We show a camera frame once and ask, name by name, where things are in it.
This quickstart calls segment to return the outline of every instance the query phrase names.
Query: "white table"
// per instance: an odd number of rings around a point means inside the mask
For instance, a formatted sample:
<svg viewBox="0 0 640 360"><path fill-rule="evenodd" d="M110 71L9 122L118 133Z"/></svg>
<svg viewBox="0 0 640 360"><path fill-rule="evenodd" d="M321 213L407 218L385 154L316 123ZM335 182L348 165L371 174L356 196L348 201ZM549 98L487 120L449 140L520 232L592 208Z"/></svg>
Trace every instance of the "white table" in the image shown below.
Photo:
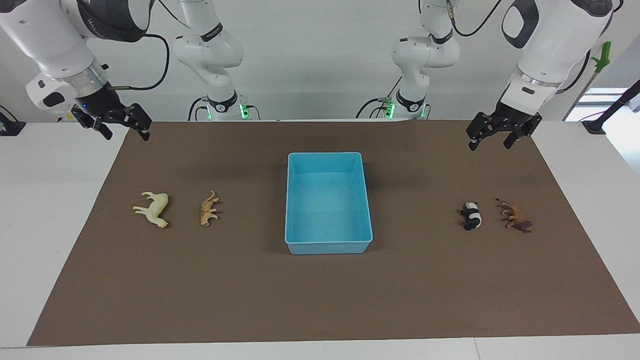
<svg viewBox="0 0 640 360"><path fill-rule="evenodd" d="M77 124L0 138L0 359L640 359L638 334L24 348L122 145L112 128L110 142ZM639 317L640 177L580 124L543 122L534 140Z"/></svg>

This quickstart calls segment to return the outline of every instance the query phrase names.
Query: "brown table mat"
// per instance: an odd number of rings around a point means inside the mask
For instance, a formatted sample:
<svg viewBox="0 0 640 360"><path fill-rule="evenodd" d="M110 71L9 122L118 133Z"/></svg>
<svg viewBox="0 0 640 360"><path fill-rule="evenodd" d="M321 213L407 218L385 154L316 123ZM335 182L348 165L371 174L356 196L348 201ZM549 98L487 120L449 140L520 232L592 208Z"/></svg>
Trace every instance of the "brown table mat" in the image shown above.
<svg viewBox="0 0 640 360"><path fill-rule="evenodd" d="M531 139L467 148L468 122L157 123L129 133L28 345L640 332ZM293 256L287 155L359 151L374 240ZM216 190L220 220L200 203ZM134 205L166 192L159 229ZM532 234L505 229L494 198ZM480 229L458 213L478 201Z"/></svg>

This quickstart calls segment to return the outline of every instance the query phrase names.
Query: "black and white toy panda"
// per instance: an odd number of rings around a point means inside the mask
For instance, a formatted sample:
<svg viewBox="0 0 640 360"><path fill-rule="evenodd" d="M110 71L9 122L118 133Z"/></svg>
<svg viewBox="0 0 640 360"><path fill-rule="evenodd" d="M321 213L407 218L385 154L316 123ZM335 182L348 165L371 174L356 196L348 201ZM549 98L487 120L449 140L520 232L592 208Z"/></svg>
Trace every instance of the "black and white toy panda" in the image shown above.
<svg viewBox="0 0 640 360"><path fill-rule="evenodd" d="M482 217L476 202L467 202L460 210L460 215L465 217L465 230L477 229L482 225Z"/></svg>

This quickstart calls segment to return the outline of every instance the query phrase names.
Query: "blue plastic bin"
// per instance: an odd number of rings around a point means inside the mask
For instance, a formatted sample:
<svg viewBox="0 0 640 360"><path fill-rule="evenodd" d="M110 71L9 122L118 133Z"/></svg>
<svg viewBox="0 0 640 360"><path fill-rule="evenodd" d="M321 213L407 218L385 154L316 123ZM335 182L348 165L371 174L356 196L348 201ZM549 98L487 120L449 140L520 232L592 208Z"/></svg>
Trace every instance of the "blue plastic bin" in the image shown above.
<svg viewBox="0 0 640 360"><path fill-rule="evenodd" d="M291 254L363 253L373 232L362 155L289 154L285 218Z"/></svg>

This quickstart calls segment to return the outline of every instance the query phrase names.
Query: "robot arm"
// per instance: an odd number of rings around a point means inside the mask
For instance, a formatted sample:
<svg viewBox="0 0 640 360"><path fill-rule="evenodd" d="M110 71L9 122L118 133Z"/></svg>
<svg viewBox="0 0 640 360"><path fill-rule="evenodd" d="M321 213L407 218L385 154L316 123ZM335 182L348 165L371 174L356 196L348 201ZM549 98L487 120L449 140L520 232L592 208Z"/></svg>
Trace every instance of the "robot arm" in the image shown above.
<svg viewBox="0 0 640 360"><path fill-rule="evenodd" d="M522 57L491 115L478 113L467 128L469 147L500 131L510 149L531 136L542 120L538 110L593 47L613 15L611 0L516 0L504 17L507 41Z"/></svg>
<svg viewBox="0 0 640 360"><path fill-rule="evenodd" d="M176 38L173 44L176 57L202 80L213 119L245 118L239 96L225 70L240 66L244 57L242 46L224 29L210 1L179 1L187 24L196 34Z"/></svg>
<svg viewBox="0 0 640 360"><path fill-rule="evenodd" d="M452 5L457 6L458 0L452 0ZM453 66L460 57L446 0L424 1L420 22L428 37L402 38L394 44L392 58L403 74L393 98L394 117L419 117L429 87L425 70Z"/></svg>
<svg viewBox="0 0 640 360"><path fill-rule="evenodd" d="M152 1L147 0L145 5L147 24L150 3ZM59 4L51 0L0 0L0 26L22 52L38 64L41 78L34 82L37 86L30 84L29 89L41 94L48 92L42 99L42 105L53 108L66 101L60 92L50 92L47 85L71 87L77 104L72 112L84 127L92 127L109 139L112 134L104 123L121 124L148 140L151 119L140 105L124 106L120 102L108 82L105 67L98 63L86 46L86 37L89 36L133 42L144 34L146 27L138 27L145 22L144 16L140 19L131 15L132 9L127 1L120 1L118 5L122 6L107 6L105 2L96 1L89 3L87 0L65 0L64 4L62 0ZM113 17L113 26L95 15L101 9L104 16ZM56 83L69 86L52 85Z"/></svg>

